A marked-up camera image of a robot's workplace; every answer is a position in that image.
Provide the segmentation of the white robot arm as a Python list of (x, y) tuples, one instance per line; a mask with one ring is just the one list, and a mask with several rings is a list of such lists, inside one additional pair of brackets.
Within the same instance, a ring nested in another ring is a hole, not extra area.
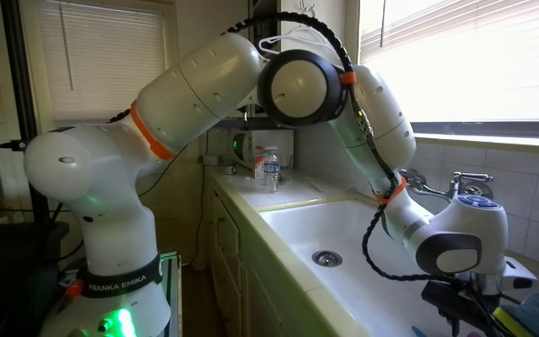
[[(387, 234), (411, 253), (421, 276), (498, 296), (505, 272), (503, 208), (460, 195), (436, 216), (423, 210), (398, 174), (415, 141), (387, 85), (365, 66), (335, 68), (305, 51), (294, 57), (320, 77), (310, 90), (318, 101), (305, 120), (333, 126), (380, 199)], [(277, 113), (271, 71), (247, 38), (226, 32), (144, 86), (123, 118), (30, 141), (30, 184), (69, 206), (86, 227), (84, 291), (45, 320), (43, 337), (155, 337), (166, 328), (170, 306), (161, 291), (155, 219), (140, 203), (136, 180), (153, 163), (176, 159), (249, 96)]]

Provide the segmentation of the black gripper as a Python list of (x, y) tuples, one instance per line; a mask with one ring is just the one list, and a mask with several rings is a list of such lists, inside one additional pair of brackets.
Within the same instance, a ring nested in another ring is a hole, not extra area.
[(462, 322), (481, 332), (496, 332), (492, 311), (498, 307), (498, 298), (481, 296), (469, 287), (440, 281), (428, 281), (421, 298), (436, 307), (453, 332), (458, 332)]

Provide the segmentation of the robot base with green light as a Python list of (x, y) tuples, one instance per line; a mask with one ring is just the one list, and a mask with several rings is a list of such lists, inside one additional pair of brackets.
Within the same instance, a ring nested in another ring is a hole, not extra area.
[(161, 281), (112, 298), (62, 296), (37, 337), (181, 337), (181, 262), (164, 253)]

